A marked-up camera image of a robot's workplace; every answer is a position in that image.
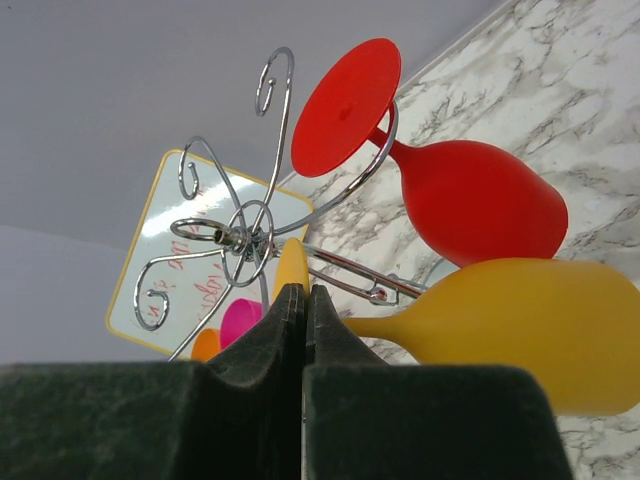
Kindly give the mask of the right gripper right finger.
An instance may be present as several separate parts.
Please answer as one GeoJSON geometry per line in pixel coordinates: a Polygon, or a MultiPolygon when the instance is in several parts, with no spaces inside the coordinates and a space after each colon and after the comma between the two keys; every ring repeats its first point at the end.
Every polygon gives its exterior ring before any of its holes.
{"type": "Polygon", "coordinates": [[[327,289],[308,309],[310,479],[568,479],[547,397],[503,366],[390,365],[340,320],[327,289]]]}

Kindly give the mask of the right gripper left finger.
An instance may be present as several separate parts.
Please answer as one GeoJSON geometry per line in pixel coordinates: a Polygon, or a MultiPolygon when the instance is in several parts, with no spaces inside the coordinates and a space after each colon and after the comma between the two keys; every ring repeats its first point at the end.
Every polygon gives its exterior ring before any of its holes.
{"type": "Polygon", "coordinates": [[[304,291],[211,361],[9,365],[5,479],[297,479],[304,291]]]}

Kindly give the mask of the orange plastic wine glass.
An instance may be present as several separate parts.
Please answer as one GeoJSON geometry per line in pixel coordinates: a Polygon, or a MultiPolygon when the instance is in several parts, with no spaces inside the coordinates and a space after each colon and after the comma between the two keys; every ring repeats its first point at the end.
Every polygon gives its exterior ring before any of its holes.
{"type": "Polygon", "coordinates": [[[220,335],[217,329],[203,329],[196,337],[191,350],[191,359],[208,362],[221,351],[220,335]]]}

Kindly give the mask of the magenta plastic wine glass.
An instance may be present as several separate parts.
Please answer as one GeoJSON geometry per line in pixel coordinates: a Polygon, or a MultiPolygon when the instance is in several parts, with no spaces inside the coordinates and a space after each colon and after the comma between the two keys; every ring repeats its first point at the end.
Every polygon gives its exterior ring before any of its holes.
{"type": "Polygon", "coordinates": [[[260,302],[239,298],[234,300],[223,315],[220,326],[221,349],[226,349],[257,324],[263,316],[260,302]]]}

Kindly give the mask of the yellow wine glass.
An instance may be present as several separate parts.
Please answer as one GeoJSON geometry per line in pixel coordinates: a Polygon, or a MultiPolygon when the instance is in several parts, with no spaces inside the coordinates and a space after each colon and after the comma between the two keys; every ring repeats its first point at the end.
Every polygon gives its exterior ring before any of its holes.
{"type": "Polygon", "coordinates": [[[605,264],[484,261],[394,315],[343,322],[423,365],[524,369],[560,415],[618,415],[639,402],[639,290],[605,264]]]}

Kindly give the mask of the red plastic wine glass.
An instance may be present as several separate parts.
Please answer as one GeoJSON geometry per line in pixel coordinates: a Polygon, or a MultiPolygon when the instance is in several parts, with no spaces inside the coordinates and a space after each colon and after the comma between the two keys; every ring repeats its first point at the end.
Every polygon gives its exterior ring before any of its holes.
{"type": "MultiPolygon", "coordinates": [[[[367,40],[317,85],[291,144],[296,172],[329,173],[365,142],[381,147],[379,124],[401,76],[391,40],[367,40]]],[[[514,155],[490,144],[449,140],[413,147],[394,141],[404,205],[422,240],[459,267],[510,257],[549,259],[568,229],[561,194],[514,155]]]]}

